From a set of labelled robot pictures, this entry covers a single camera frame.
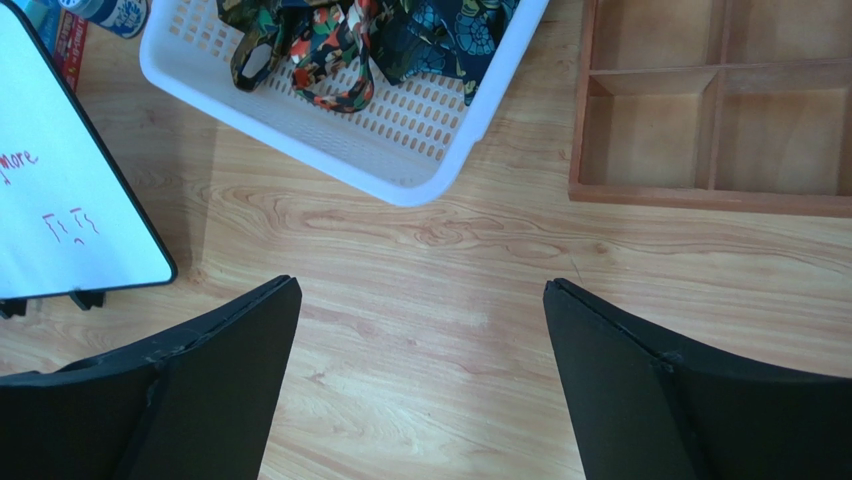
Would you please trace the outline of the blue red box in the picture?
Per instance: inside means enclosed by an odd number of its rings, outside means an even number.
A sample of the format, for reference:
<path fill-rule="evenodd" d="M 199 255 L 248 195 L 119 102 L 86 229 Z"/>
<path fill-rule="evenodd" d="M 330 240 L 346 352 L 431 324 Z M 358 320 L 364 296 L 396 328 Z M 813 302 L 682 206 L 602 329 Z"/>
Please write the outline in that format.
<path fill-rule="evenodd" d="M 56 0 L 13 0 L 36 30 L 70 89 L 77 89 L 88 23 Z"/>

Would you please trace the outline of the blue white bottle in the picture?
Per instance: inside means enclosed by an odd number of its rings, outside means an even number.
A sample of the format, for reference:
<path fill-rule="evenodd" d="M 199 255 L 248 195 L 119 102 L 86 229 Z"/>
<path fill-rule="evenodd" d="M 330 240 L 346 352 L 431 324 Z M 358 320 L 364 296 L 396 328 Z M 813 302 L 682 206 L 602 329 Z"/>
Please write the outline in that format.
<path fill-rule="evenodd" d="M 123 39 L 138 36 L 149 17 L 148 0 L 59 0 L 68 12 Z"/>

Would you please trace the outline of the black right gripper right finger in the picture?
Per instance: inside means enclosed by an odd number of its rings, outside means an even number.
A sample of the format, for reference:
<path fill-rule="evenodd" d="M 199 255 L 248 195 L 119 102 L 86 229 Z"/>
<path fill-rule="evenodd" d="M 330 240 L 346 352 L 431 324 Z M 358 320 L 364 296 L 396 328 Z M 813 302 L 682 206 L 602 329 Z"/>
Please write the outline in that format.
<path fill-rule="evenodd" d="M 851 382 L 736 355 L 565 279 L 543 306 L 590 479 L 847 479 Z"/>

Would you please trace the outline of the white plastic basket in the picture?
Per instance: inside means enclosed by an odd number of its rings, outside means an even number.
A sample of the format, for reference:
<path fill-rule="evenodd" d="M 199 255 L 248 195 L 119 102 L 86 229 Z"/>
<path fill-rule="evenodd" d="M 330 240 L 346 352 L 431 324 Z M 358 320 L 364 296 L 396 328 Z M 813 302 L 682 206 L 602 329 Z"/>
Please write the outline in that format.
<path fill-rule="evenodd" d="M 156 1 L 140 44 L 146 79 L 205 114 L 387 203 L 411 207 L 455 181 L 509 87 L 546 9 L 524 1 L 470 104 L 455 79 L 420 74 L 393 86 L 375 80 L 372 102 L 332 113 L 299 98 L 280 64 L 251 93 L 230 73 L 241 33 L 211 1 Z"/>

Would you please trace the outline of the wooden compartment tray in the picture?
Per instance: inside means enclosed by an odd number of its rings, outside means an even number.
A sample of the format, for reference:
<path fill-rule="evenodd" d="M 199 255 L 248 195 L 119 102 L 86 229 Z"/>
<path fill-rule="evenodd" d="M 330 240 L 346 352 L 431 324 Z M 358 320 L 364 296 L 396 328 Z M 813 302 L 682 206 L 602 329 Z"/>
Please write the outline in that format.
<path fill-rule="evenodd" d="M 589 1 L 568 193 L 847 218 L 847 1 Z"/>

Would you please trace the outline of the white whiteboard black frame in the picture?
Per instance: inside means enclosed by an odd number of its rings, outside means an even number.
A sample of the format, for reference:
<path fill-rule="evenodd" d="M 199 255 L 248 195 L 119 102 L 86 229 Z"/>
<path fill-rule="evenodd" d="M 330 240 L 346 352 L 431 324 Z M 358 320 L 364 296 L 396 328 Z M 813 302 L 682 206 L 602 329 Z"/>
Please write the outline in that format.
<path fill-rule="evenodd" d="M 1 315 L 164 285 L 177 266 L 25 12 L 1 5 Z"/>

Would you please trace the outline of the dark blue patterned tie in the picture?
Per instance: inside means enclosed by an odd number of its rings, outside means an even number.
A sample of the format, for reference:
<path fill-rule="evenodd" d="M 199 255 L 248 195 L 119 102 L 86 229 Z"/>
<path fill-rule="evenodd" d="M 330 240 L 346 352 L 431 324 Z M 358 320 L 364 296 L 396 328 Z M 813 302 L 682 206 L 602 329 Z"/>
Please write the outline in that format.
<path fill-rule="evenodd" d="M 371 58 L 392 85 L 418 74 L 463 83 L 470 105 L 519 3 L 514 0 L 382 1 Z"/>

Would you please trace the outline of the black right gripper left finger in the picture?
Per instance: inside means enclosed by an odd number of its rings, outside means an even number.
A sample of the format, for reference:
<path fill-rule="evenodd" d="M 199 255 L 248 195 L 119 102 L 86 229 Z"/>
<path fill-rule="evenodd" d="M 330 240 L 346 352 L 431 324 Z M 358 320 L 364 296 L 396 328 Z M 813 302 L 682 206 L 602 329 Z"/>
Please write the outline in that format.
<path fill-rule="evenodd" d="M 52 373 L 1 380 L 5 479 L 254 479 L 301 309 L 282 275 Z"/>

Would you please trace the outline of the red floral tie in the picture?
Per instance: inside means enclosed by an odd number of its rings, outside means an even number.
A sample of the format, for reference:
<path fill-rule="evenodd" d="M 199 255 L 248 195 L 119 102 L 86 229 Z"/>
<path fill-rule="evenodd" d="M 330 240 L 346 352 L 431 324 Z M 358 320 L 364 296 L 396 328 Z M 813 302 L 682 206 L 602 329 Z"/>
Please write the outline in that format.
<path fill-rule="evenodd" d="M 379 1 L 219 1 L 218 18 L 243 34 L 230 61 L 234 86 L 256 90 L 288 57 L 298 96 L 333 112 L 364 109 L 374 95 L 370 35 L 380 12 Z M 359 73 L 349 90 L 313 90 L 353 63 Z"/>

